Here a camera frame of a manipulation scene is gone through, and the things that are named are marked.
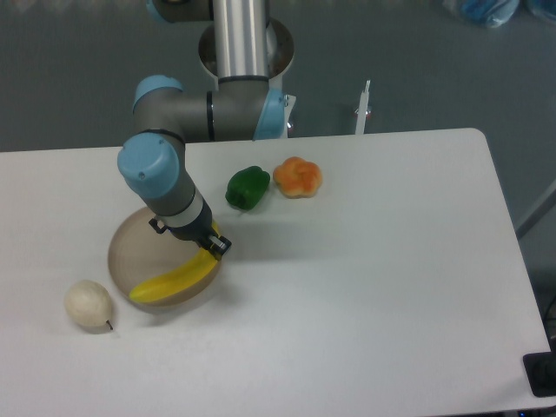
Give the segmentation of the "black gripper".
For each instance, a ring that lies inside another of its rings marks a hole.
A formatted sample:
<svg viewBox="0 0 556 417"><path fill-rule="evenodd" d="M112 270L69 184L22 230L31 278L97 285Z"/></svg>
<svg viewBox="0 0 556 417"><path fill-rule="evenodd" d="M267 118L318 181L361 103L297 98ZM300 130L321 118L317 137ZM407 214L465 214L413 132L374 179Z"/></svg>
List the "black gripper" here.
<svg viewBox="0 0 556 417"><path fill-rule="evenodd" d="M231 241L223 235L214 235L212 226L212 211L207 203L203 203L201 211L192 220L183 220L173 216L167 220L167 226L159 225L159 221L153 217L149 220L149 226L156 233L164 233L167 229L179 240L196 242L200 248L207 250L216 260L221 258L231 248Z"/></svg>

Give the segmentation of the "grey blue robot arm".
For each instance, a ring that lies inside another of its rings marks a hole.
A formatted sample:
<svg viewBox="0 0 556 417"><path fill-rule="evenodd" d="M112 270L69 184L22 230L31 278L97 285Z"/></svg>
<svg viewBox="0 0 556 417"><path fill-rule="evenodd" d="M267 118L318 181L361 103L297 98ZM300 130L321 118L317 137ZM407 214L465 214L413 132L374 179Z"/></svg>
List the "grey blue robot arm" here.
<svg viewBox="0 0 556 417"><path fill-rule="evenodd" d="M168 76L150 76L136 87L135 134L122 146L117 167L129 188L154 213L159 234L195 242L216 259L230 241L186 170L190 142L279 137L285 128L283 94L270 86L266 1L148 1L165 23L211 21L215 29L218 88L190 95Z"/></svg>

